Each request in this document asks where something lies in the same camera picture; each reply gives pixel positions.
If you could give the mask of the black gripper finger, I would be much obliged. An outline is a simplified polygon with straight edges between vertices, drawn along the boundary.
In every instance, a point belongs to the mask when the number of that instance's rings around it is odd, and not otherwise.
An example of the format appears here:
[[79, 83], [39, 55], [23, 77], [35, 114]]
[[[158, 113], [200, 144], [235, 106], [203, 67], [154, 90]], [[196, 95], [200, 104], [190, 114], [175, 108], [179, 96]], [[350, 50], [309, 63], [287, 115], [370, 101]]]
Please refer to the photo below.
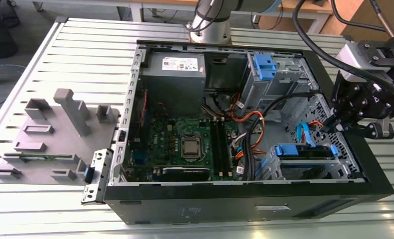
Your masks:
[[342, 93], [343, 87], [346, 86], [346, 80], [342, 76], [342, 73], [338, 72], [334, 87], [333, 87], [333, 95], [331, 95], [331, 116], [323, 122], [323, 127], [321, 129], [322, 132], [337, 132], [337, 125], [342, 123], [342, 111], [343, 111], [343, 104], [342, 104]]
[[353, 134], [365, 134], [366, 126], [358, 123], [363, 117], [365, 113], [335, 113], [335, 131], [347, 131]]

